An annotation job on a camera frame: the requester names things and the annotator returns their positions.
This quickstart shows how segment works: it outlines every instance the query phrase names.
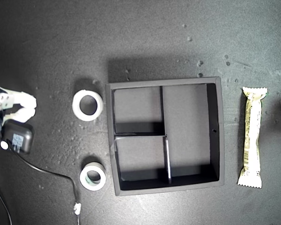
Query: masking tape roll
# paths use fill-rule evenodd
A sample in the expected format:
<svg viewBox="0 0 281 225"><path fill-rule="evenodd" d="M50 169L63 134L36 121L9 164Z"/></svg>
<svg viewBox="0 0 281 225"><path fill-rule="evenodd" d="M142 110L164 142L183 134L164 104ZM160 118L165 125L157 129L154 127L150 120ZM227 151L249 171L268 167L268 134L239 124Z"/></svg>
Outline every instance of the masking tape roll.
<svg viewBox="0 0 281 225"><path fill-rule="evenodd" d="M93 97L97 103L97 109L96 109L95 113L92 115L87 115L87 114L83 113L80 108L81 99L83 99L83 97L85 97L85 96ZM100 116L101 112L103 111L103 106L104 105L103 105L103 100L102 100L101 96L98 93L91 91L91 90L80 90L79 92L77 92L74 95L73 103L72 103L72 109L73 109L75 116L77 116L77 118L79 118L83 121L92 121L92 120L98 118Z"/></svg>
<svg viewBox="0 0 281 225"><path fill-rule="evenodd" d="M88 176L88 172L95 171L100 175L99 180L91 180ZM80 173L81 184L90 191L97 191L103 188L106 183L105 168L100 163L87 164Z"/></svg>

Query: wrapped snack bar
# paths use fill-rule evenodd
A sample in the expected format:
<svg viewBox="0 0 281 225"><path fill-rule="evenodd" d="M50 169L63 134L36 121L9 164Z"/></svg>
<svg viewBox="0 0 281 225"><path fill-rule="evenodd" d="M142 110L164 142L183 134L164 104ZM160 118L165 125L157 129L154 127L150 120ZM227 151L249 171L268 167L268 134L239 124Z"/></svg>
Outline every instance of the wrapped snack bar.
<svg viewBox="0 0 281 225"><path fill-rule="evenodd" d="M261 188L258 137L261 119L261 99L267 88L245 88L247 97L245 107L244 167L240 172L238 185Z"/></svg>

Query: black tabletop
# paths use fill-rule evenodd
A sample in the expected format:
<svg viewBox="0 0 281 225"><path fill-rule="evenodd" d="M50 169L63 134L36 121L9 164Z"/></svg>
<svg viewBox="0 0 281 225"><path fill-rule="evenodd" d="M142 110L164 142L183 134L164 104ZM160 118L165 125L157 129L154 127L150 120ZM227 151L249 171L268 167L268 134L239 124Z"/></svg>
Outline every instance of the black tabletop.
<svg viewBox="0 0 281 225"><path fill-rule="evenodd" d="M105 84L219 76L225 184L115 196L106 107L92 122L72 111L74 93ZM37 98L26 159L77 183L82 225L281 225L281 1L0 1L0 86ZM262 189L237 185L242 167L242 87L267 87L259 137ZM81 168L107 171L96 192ZM0 193L14 225L75 225L67 180L34 171L0 149ZM0 225L8 217L0 203Z"/></svg>

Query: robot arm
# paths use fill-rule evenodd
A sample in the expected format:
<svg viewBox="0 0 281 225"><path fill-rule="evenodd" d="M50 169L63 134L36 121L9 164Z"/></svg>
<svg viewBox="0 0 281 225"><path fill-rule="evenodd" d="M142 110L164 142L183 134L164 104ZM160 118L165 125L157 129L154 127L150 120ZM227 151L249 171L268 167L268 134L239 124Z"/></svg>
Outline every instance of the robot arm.
<svg viewBox="0 0 281 225"><path fill-rule="evenodd" d="M2 125L9 119L25 123L35 115L35 108L37 106L35 97L25 92L18 92L0 87L0 110L4 111L10 109L15 104L20 104L23 108L19 109L16 113L5 115Z"/></svg>

